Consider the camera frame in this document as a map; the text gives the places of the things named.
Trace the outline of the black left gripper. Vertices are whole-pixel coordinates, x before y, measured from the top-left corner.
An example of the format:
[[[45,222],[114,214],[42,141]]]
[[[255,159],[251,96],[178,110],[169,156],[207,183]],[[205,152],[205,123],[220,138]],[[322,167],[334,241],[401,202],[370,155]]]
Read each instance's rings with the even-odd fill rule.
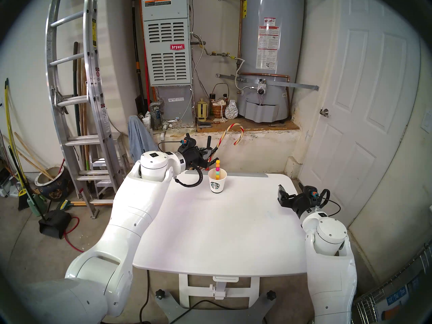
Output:
[[[218,157],[213,161],[207,161],[207,158],[212,155],[213,149],[211,147],[198,147],[196,140],[189,133],[186,133],[186,136],[181,140],[178,152],[183,156],[187,169],[194,167],[205,170],[219,161]]]

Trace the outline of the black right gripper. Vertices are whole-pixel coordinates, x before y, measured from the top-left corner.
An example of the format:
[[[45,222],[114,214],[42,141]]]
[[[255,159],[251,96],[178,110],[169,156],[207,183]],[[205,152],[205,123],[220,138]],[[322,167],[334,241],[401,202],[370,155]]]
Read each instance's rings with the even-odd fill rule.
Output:
[[[301,193],[298,195],[287,195],[284,187],[279,185],[278,196],[280,205],[282,207],[291,208],[300,218],[305,211],[310,213],[312,208],[321,205],[321,196],[318,189],[311,185],[299,184],[299,189]]]

